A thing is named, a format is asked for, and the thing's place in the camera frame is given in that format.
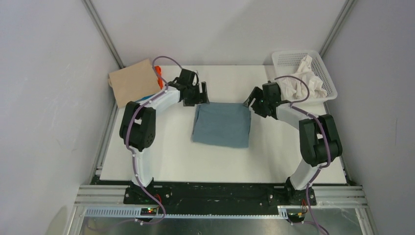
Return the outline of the grey-blue t-shirt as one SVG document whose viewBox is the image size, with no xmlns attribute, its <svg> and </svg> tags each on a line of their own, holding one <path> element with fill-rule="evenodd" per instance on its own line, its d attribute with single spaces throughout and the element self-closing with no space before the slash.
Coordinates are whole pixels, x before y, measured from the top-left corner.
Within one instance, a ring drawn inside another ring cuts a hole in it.
<svg viewBox="0 0 415 235">
<path fill-rule="evenodd" d="M 196 107 L 191 140 L 207 145 L 248 148 L 251 111 L 241 103 L 200 104 Z"/>
</svg>

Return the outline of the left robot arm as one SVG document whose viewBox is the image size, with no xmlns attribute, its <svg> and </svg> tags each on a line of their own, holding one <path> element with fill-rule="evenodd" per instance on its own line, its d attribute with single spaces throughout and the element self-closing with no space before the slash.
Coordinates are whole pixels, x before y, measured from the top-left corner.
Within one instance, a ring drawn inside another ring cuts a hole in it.
<svg viewBox="0 0 415 235">
<path fill-rule="evenodd" d="M 130 101 L 125 106 L 119 136 L 132 153 L 132 182 L 140 186 L 135 196 L 143 204 L 150 203 L 155 195 L 148 186 L 154 176 L 147 149 L 156 137 L 156 118 L 176 103 L 182 103 L 185 107 L 209 104 L 207 84 L 200 81 L 196 72 L 181 69 L 179 76 L 158 93 L 140 102 Z"/>
</svg>

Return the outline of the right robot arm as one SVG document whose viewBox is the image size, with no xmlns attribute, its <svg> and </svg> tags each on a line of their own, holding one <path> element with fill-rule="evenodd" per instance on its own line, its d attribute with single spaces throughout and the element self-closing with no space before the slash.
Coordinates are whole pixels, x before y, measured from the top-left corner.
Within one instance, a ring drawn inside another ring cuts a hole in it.
<svg viewBox="0 0 415 235">
<path fill-rule="evenodd" d="M 288 179 L 291 187 L 284 191 L 285 200 L 297 204 L 304 198 L 303 190 L 312 185 L 316 174 L 343 153 L 334 117 L 330 114 L 317 116 L 282 100 L 277 83 L 254 87 L 243 104 L 263 118 L 272 117 L 298 130 L 302 160 Z"/>
</svg>

